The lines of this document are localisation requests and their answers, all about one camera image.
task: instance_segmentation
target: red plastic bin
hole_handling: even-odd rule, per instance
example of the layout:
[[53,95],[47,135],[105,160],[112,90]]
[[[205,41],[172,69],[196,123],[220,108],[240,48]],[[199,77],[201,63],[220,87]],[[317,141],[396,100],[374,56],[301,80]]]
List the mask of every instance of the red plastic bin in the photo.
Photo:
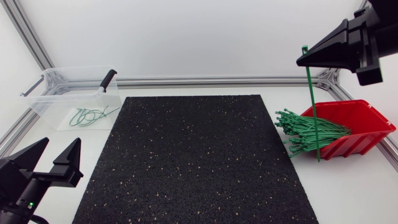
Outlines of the red plastic bin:
[[[389,133],[396,130],[382,114],[364,100],[316,103],[317,117],[328,119],[351,129],[351,135],[343,136],[320,149],[326,160],[335,156],[364,155]],[[313,117],[312,107],[302,116]]]

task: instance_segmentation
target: aluminum frame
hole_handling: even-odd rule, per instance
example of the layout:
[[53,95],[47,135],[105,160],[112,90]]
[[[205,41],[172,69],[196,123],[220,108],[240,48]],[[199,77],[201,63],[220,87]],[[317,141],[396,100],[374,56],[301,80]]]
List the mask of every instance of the aluminum frame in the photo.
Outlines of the aluminum frame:
[[[37,34],[34,32],[18,0],[0,0],[12,23],[25,42],[27,48],[42,70],[54,67]],[[363,0],[360,9],[368,5]],[[326,90],[335,100],[353,100],[338,81],[339,69],[329,68],[316,77],[312,84]],[[131,88],[205,88],[205,87],[254,87],[254,86],[307,86],[306,77],[218,77],[218,78],[157,78],[117,79],[120,89]],[[8,156],[29,129],[39,119],[31,109],[27,110],[0,139],[0,158]],[[377,147],[391,165],[398,171],[398,144],[390,137],[384,138]]]

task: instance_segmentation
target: black rubber mat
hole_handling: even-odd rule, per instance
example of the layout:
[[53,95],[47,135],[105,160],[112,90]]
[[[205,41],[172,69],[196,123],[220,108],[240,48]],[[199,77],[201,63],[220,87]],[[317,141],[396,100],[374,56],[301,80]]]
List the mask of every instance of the black rubber mat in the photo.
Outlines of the black rubber mat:
[[250,95],[126,98],[74,223],[318,222]]

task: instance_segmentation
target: cable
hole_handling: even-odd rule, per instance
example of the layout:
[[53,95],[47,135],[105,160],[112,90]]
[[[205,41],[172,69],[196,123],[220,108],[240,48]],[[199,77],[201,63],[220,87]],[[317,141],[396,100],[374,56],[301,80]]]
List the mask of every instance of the cable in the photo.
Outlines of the cable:
[[40,216],[37,216],[37,215],[32,215],[30,220],[32,222],[35,222],[35,223],[38,223],[38,224],[49,224],[47,220],[45,220],[44,218],[42,218]]
[[86,127],[86,126],[93,124],[97,120],[104,118],[105,116],[111,114],[112,112],[114,112],[120,108],[119,107],[119,108],[116,108],[115,110],[112,110],[109,113],[105,113],[105,110],[108,108],[108,106],[106,106],[103,111],[89,110],[86,108],[77,108],[78,112],[69,121],[69,125],[72,127],[74,127],[74,126]]

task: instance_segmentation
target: container handle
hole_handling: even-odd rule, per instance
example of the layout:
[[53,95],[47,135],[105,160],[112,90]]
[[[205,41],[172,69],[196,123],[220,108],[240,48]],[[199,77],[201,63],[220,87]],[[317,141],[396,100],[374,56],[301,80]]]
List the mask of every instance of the container handle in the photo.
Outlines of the container handle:
[[108,87],[109,83],[111,82],[113,76],[114,76],[115,74],[117,74],[117,73],[118,73],[117,71],[111,69],[111,70],[108,72],[108,74],[106,74],[104,80],[102,80],[100,86],[101,86],[101,87],[104,87],[104,93],[106,93],[106,88]]

